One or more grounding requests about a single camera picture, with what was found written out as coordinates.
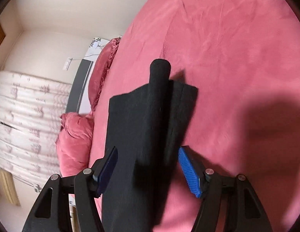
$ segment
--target black fabric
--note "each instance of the black fabric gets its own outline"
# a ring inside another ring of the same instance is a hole
[[[177,151],[197,88],[169,80],[170,64],[154,60],[149,84],[109,101],[106,149],[119,159],[103,195],[106,232],[148,232],[160,222]]]

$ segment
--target curtain pattern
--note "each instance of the curtain pattern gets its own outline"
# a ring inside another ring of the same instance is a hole
[[[0,167],[34,186],[59,173],[55,141],[70,84],[0,71]]]

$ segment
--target pillow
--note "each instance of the pillow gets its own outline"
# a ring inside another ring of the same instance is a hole
[[[63,177],[76,175],[88,167],[94,119],[91,114],[61,115],[61,131],[56,141],[60,171]]]
[[[112,39],[106,44],[96,60],[88,87],[89,101],[93,112],[95,111],[108,70],[118,50],[119,42],[120,38]]]

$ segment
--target bed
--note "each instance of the bed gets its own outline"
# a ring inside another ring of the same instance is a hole
[[[199,90],[184,144],[219,172],[245,173],[273,230],[288,231],[300,214],[300,21],[291,7],[285,0],[148,0],[105,80],[89,166],[104,155],[109,99],[146,84],[156,58]],[[180,175],[177,168],[155,232],[192,228],[199,202]]]

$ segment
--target bolt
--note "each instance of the bolt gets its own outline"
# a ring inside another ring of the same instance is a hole
[[[55,180],[57,180],[59,178],[59,175],[58,174],[53,174],[53,175],[51,175],[51,180],[52,181],[55,181]]]
[[[84,174],[89,174],[91,172],[92,172],[91,168],[86,168],[86,169],[83,170]]]
[[[245,180],[246,180],[246,177],[245,177],[243,174],[240,174],[240,175],[238,175],[238,179],[239,179],[240,181],[245,181]]]
[[[207,169],[205,170],[205,173],[206,173],[206,174],[209,174],[209,175],[212,175],[212,174],[214,174],[214,170],[211,169],[211,168],[207,168]]]

